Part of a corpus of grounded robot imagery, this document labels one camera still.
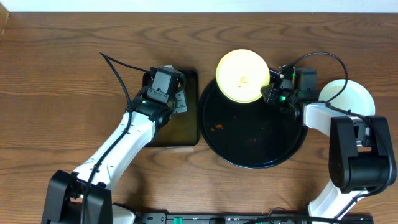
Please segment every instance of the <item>white plate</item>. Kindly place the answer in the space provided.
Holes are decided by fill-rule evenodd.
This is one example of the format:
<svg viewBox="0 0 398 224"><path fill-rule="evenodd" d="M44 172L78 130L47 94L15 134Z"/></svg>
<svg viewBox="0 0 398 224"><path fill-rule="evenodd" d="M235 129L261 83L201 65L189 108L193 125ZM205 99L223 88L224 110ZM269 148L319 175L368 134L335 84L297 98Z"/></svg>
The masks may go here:
<svg viewBox="0 0 398 224"><path fill-rule="evenodd" d="M328 83L321 91L319 100L329 100L338 93L344 85L345 80L335 80ZM371 94L352 80L348 80L345 90L331 102L332 106L343 110L351 109L351 112L364 116L374 115L376 107Z"/></svg>

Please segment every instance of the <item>pale yellow plate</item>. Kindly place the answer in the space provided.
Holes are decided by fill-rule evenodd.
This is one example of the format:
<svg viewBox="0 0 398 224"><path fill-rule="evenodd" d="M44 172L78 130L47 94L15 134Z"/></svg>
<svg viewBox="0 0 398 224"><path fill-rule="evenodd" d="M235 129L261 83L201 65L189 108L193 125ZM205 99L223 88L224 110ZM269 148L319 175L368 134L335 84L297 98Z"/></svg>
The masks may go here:
<svg viewBox="0 0 398 224"><path fill-rule="evenodd" d="M229 99L250 103L258 100L261 87L269 84L269 69L257 53L245 49L233 50L218 63L216 80Z"/></svg>

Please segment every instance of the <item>white wall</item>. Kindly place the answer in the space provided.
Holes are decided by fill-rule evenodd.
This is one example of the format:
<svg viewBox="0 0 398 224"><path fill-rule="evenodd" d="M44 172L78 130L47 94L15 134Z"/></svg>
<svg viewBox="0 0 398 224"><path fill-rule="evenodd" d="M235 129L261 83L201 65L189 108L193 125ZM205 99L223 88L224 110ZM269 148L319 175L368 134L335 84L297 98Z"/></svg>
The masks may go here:
<svg viewBox="0 0 398 224"><path fill-rule="evenodd" d="M398 0L0 0L10 12L398 12Z"/></svg>

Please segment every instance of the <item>black circular tray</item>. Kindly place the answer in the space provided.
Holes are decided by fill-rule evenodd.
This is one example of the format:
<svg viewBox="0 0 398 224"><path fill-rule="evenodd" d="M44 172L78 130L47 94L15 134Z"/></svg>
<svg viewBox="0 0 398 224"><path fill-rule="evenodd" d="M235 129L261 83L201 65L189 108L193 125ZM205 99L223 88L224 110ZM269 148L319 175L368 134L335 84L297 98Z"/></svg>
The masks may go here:
<svg viewBox="0 0 398 224"><path fill-rule="evenodd" d="M200 131L219 156L237 166L268 168L286 161L303 144L307 127L263 99L237 103L214 79L199 102Z"/></svg>

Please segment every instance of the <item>wooden table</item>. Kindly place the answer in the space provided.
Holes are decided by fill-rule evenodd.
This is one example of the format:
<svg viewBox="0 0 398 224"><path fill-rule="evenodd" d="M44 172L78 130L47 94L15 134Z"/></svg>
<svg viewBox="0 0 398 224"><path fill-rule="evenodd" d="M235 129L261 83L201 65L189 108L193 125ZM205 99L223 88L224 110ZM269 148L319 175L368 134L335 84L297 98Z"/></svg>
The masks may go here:
<svg viewBox="0 0 398 224"><path fill-rule="evenodd" d="M388 119L398 155L398 15L12 13L0 44L0 222L38 223L55 171L84 162L120 122L125 97L100 50L142 68L195 67L201 93L220 58L241 48L274 68L337 54ZM332 58L302 65L317 68L320 89L343 78ZM142 73L117 69L135 93ZM193 148L143 149L113 200L188 213L304 210L328 182L328 143L310 130L290 160L262 170L229 164L202 137ZM353 211L395 223L397 205L395 184Z"/></svg>

